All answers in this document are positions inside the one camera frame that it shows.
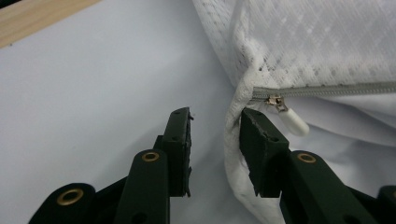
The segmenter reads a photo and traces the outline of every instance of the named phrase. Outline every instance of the wooden edge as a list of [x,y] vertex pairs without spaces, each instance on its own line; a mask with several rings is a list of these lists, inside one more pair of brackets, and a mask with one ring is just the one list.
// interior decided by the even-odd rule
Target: wooden edge
[[100,0],[22,0],[0,9],[0,48]]

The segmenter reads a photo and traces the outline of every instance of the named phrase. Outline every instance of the screw hole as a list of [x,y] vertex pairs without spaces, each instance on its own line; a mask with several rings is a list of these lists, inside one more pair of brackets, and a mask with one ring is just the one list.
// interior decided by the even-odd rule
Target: screw hole
[[132,216],[132,224],[145,223],[148,220],[148,216],[145,213],[137,213]]
[[160,154],[156,152],[148,152],[142,156],[143,161],[156,161],[160,158]]
[[314,162],[317,161],[317,159],[315,159],[315,157],[313,157],[313,156],[311,156],[311,155],[309,155],[307,153],[300,153],[300,154],[297,155],[297,158],[300,161],[304,161],[304,162],[307,162],[307,163],[314,163]]
[[82,189],[70,189],[59,195],[56,202],[61,206],[67,206],[78,202],[84,195]]
[[361,224],[361,222],[357,218],[350,216],[350,215],[344,216],[344,221],[347,224]]

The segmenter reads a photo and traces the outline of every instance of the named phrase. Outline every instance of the white background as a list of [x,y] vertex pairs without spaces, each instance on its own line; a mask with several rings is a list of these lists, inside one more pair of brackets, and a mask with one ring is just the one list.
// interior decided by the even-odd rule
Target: white background
[[191,193],[173,223],[258,223],[223,168],[231,86],[190,1],[104,0],[0,49],[0,223],[27,223],[57,188],[128,174],[190,106]]

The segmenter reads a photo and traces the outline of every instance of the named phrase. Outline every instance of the white fabric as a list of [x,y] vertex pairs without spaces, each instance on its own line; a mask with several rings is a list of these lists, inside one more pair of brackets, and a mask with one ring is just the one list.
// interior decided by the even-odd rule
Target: white fabric
[[[262,223],[282,223],[283,218],[278,199],[257,198],[248,179],[238,142],[245,106],[264,111],[289,138],[291,149],[318,153],[349,186],[375,196],[381,186],[396,185],[390,172],[396,168],[396,94],[288,98],[286,104],[314,125],[303,139],[290,135],[271,108],[250,101],[254,87],[395,83],[395,1],[195,0],[194,4],[237,86],[226,116],[227,176],[235,196]],[[376,168],[370,162],[385,168],[366,172]]]
[[396,81],[396,2],[194,1],[233,84],[257,61],[266,88]]

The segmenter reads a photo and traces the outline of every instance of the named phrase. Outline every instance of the zipper tab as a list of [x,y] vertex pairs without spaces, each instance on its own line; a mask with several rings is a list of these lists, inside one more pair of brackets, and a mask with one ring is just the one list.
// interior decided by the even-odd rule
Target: zipper tab
[[270,95],[265,100],[265,103],[273,105],[276,108],[277,112],[279,112],[280,119],[291,133],[297,136],[305,136],[309,133],[308,124],[306,124],[293,109],[285,105],[285,99],[283,97],[279,95]]

